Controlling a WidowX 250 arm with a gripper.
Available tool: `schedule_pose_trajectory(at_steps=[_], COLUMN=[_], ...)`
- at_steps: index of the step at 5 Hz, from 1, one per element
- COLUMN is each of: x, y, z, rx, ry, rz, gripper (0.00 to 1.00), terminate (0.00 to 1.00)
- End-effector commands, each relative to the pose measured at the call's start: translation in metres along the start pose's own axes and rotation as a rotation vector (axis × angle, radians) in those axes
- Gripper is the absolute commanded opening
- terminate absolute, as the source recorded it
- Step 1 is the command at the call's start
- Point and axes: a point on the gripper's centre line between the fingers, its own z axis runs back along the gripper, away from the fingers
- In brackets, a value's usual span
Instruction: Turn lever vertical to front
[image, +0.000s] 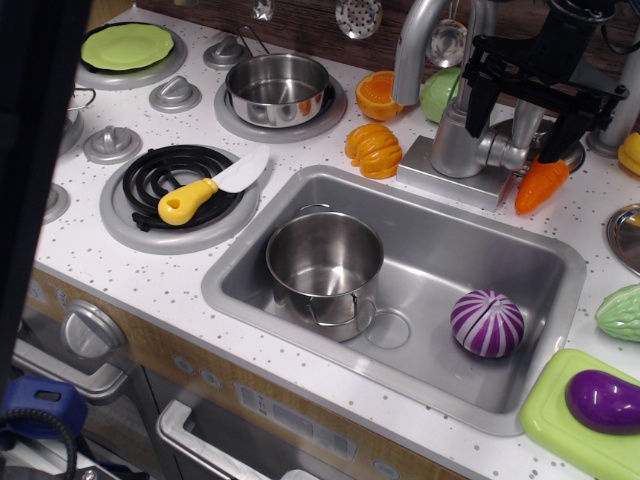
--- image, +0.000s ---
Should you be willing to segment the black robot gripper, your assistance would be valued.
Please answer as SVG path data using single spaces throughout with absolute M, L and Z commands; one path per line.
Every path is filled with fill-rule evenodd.
M 463 77 L 470 87 L 466 130 L 479 138 L 502 93 L 562 113 L 538 155 L 540 164 L 565 158 L 586 131 L 586 118 L 608 118 L 629 90 L 591 65 L 585 52 L 605 31 L 615 1 L 550 1 L 540 31 L 531 38 L 473 38 Z

